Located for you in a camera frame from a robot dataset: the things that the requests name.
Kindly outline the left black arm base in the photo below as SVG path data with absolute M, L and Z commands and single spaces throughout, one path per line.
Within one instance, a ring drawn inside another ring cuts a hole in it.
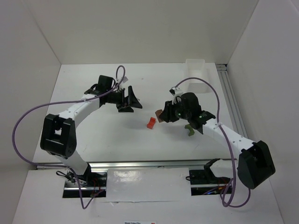
M 80 198 L 78 183 L 73 173 L 57 171 L 56 175 L 65 178 L 63 198 Z M 79 183 L 83 198 L 106 197 L 107 172 L 93 173 L 88 181 L 83 181 L 79 176 Z

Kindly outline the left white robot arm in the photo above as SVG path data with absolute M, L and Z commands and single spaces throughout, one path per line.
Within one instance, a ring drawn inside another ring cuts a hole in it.
M 76 151 L 76 129 L 79 124 L 106 103 L 115 104 L 118 112 L 133 112 L 134 108 L 142 109 L 132 86 L 128 87 L 126 96 L 124 88 L 118 87 L 117 91 L 113 91 L 113 84 L 112 77 L 99 76 L 98 83 L 84 92 L 82 102 L 57 115 L 48 114 L 44 119 L 41 149 L 58 158 L 65 166 L 72 168 L 72 172 L 84 179 L 90 175 L 91 167 Z

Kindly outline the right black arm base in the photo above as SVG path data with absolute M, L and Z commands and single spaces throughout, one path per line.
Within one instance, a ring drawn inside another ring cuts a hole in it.
M 189 170 L 185 179 L 191 185 L 191 195 L 218 195 L 230 181 L 230 177 L 216 177 L 211 167 L 221 159 L 213 159 L 206 163 L 202 169 Z

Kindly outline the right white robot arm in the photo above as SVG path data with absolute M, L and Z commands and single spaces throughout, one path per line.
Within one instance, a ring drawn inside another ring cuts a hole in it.
M 231 146 L 238 160 L 238 177 L 245 187 L 255 189 L 276 172 L 265 142 L 249 140 L 221 124 L 212 113 L 202 110 L 194 93 L 183 93 L 178 88 L 170 89 L 170 93 L 173 99 L 165 102 L 159 119 L 166 123 L 187 120 L 194 130 L 223 146 Z

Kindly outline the brown wood block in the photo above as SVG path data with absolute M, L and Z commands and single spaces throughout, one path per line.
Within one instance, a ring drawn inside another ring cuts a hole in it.
M 164 120 L 163 120 L 162 118 L 160 118 L 160 115 L 161 115 L 162 113 L 163 113 L 163 110 L 162 110 L 162 109 L 157 110 L 157 111 L 155 112 L 155 115 L 156 115 L 157 120 L 158 120 L 159 123 L 164 122 Z

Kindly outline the white perforated plastic bin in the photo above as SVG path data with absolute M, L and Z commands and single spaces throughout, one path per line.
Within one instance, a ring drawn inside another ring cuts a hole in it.
M 204 59 L 186 59 L 185 77 L 196 77 L 208 82 L 208 74 L 206 63 Z M 208 93 L 209 86 L 197 79 L 190 79 L 186 81 L 186 90 L 196 94 Z

